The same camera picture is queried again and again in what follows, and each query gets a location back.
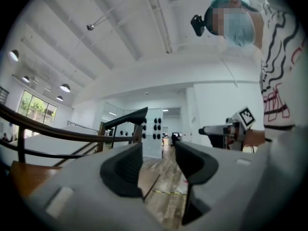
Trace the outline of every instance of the ceiling beam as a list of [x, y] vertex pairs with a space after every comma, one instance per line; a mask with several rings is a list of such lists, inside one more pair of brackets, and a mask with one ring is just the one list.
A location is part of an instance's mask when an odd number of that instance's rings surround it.
[[67, 28], [91, 51], [107, 68], [112, 69], [113, 64], [108, 58], [99, 50], [97, 46], [92, 46], [92, 42], [88, 37], [84, 36], [82, 30], [78, 28], [62, 8], [53, 0], [43, 0], [47, 6], [55, 13], [55, 15], [67, 26]]
[[[173, 13], [172, 7], [170, 6], [169, 0], [158, 0], [160, 7], [162, 8], [163, 18], [167, 26], [167, 34], [169, 36], [170, 45], [176, 45], [179, 43], [179, 31], [176, 24], [176, 18]], [[171, 46], [172, 52], [178, 52], [177, 46]]]
[[[66, 52], [60, 45], [57, 44], [57, 41], [49, 36], [43, 28], [39, 27], [34, 20], [30, 19], [30, 17], [25, 18], [25, 22], [33, 29], [33, 31], [44, 40], [50, 47], [52, 47], [56, 52], [58, 52], [63, 58], [66, 60], [69, 59], [69, 53]], [[76, 69], [78, 69], [81, 73], [85, 74], [92, 80], [95, 80], [96, 76], [83, 65], [81, 65], [75, 58], [70, 58], [69, 63], [73, 65]]]
[[77, 86], [77, 88], [83, 89], [85, 88], [85, 85], [83, 83], [81, 83], [80, 81], [78, 81], [77, 79], [75, 79], [74, 77], [69, 77], [68, 74], [66, 72], [64, 72], [63, 70], [61, 70], [60, 67], [58, 67], [57, 65], [55, 65], [53, 63], [53, 61], [49, 60], [48, 58], [46, 58], [44, 56], [43, 53], [41, 53], [38, 49], [36, 49], [27, 39], [23, 38], [21, 40], [21, 42], [36, 56], [38, 57], [44, 64], [46, 64], [50, 69], [53, 69], [55, 72], [57, 72], [61, 77], [65, 77], [68, 82], [73, 83], [75, 86]]
[[109, 22], [113, 30], [118, 34], [120, 39], [123, 41], [126, 48], [132, 55], [132, 57], [137, 61], [140, 58], [140, 55], [137, 53], [136, 47], [133, 45], [132, 41], [125, 34], [125, 32], [120, 27], [117, 26], [116, 20], [113, 17], [113, 15], [110, 12], [108, 12], [109, 8], [105, 4], [105, 2], [103, 0], [93, 0], [93, 1], [98, 6], [98, 8], [102, 11], [102, 13], [106, 16], [107, 21]]

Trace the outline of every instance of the black railing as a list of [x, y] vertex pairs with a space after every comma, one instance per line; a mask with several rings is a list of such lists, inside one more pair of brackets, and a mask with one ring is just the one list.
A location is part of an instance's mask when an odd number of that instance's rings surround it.
[[97, 132], [98, 132], [98, 130], [96, 130], [96, 129], [87, 128], [87, 127], [85, 127], [85, 126], [79, 125], [79, 124], [74, 123], [74, 122], [71, 122], [71, 121], [67, 121], [67, 125], [68, 125], [68, 126], [73, 125], [73, 126], [75, 126], [75, 127], [90, 129], [90, 130], [94, 130], [94, 131], [97, 131]]
[[[144, 117], [146, 116], [146, 112], [147, 112], [147, 108], [140, 110], [139, 118], [137, 117], [136, 112], [131, 113], [132, 114], [131, 117], [129, 117], [129, 115], [128, 116], [126, 115], [124, 119], [120, 117], [121, 122], [117, 121], [116, 124], [119, 125], [126, 121], [132, 121], [140, 125]], [[16, 113], [13, 110], [9, 109], [8, 107], [4, 106], [3, 104], [0, 104], [0, 117], [2, 117], [3, 119], [5, 119], [6, 121], [12, 124], [19, 126], [19, 132], [18, 132], [19, 136], [17, 139], [17, 146], [7, 143], [3, 140], [0, 140], [0, 144], [3, 145], [4, 147], [17, 151], [18, 160], [19, 162], [23, 162], [23, 163], [26, 162], [25, 154], [29, 154], [33, 156], [40, 156], [40, 157], [48, 157], [48, 158], [62, 158], [64, 160], [76, 159], [76, 158], [85, 156], [88, 152], [90, 152], [97, 146], [102, 145], [104, 142], [111, 143], [111, 142], [128, 141], [129, 143], [132, 143], [132, 142], [141, 141], [142, 128], [140, 126], [138, 126], [139, 129], [135, 129], [135, 133], [133, 137], [113, 137], [112, 138], [109, 136], [100, 135], [100, 134], [103, 134], [101, 130], [99, 132], [99, 135], [89, 135], [89, 134], [82, 134], [82, 133], [66, 131], [66, 130], [62, 130], [58, 128], [52, 128], [50, 126], [47, 126], [45, 124], [32, 120], [28, 117], [25, 117], [22, 114]], [[33, 151], [33, 150], [25, 148], [25, 139], [24, 139], [25, 129], [32, 130], [39, 134], [57, 138], [57, 139], [63, 139], [63, 140], [69, 140], [69, 141], [82, 141], [82, 142], [88, 142], [88, 143], [72, 154], [47, 154], [47, 153], [37, 152], [37, 151]], [[92, 143], [98, 143], [98, 144], [92, 146], [85, 153], [81, 155], [77, 155], [78, 152], [90, 146]]]

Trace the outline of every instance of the black camera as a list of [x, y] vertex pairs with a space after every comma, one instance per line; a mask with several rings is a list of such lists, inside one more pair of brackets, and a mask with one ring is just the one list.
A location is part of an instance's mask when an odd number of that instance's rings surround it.
[[195, 15], [191, 20], [192, 27], [197, 36], [201, 37], [204, 33], [205, 22], [202, 20], [202, 16]]

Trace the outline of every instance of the surgical mask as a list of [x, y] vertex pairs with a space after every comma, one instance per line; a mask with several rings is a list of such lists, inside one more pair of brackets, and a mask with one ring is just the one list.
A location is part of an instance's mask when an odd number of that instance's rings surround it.
[[224, 37], [238, 46], [253, 44], [256, 39], [255, 25], [248, 12], [229, 9], [224, 14]]

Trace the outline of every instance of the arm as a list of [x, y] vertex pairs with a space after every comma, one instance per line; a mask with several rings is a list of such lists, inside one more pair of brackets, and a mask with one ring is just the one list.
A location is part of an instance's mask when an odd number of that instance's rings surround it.
[[244, 145], [248, 146], [259, 146], [265, 143], [265, 132], [259, 130], [248, 129], [246, 133], [246, 138], [244, 140]]

